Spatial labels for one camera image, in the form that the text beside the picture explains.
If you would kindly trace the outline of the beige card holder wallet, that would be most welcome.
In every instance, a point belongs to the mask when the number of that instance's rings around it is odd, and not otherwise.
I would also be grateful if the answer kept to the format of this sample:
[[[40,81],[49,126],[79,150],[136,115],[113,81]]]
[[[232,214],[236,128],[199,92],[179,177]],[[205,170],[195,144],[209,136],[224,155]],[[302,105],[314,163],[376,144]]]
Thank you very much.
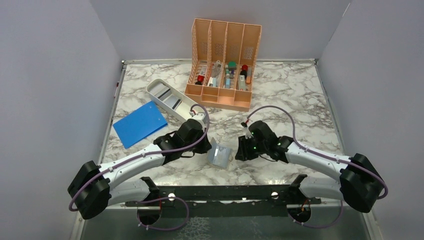
[[[213,167],[227,169],[232,159],[232,149],[218,143],[214,138],[210,140],[211,149],[207,152],[207,163]]]

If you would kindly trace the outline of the white oblong tray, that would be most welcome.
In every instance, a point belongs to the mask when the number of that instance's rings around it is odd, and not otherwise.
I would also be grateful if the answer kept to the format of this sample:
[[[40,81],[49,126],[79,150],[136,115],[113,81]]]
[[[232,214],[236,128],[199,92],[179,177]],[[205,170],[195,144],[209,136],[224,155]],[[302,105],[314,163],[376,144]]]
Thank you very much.
[[[192,118],[191,107],[196,102],[162,79],[150,82],[146,91],[150,99],[180,122]]]

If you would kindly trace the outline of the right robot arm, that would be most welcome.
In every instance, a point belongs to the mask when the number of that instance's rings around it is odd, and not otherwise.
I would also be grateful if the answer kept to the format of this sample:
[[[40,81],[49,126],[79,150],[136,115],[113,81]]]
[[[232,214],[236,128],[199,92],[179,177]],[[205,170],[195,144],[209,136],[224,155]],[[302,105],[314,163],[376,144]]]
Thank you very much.
[[[351,208],[369,213],[385,188],[382,177],[363,154],[328,154],[309,148],[289,136],[277,136],[259,120],[242,122],[245,134],[238,137],[236,160],[249,161],[262,155],[287,164],[307,167],[324,177],[307,176],[288,190],[289,199],[300,204],[307,198],[328,198],[346,202]]]

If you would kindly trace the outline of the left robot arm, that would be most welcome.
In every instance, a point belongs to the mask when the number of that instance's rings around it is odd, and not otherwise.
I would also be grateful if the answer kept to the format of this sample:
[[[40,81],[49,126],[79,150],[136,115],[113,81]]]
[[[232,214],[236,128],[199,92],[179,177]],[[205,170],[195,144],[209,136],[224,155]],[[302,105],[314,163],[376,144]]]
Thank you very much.
[[[91,219],[108,206],[129,201],[118,187],[146,170],[182,158],[183,153],[205,154],[211,149],[207,138],[209,123],[189,119],[178,130],[158,137],[144,149],[105,165],[85,162],[67,188],[71,197],[68,209]]]

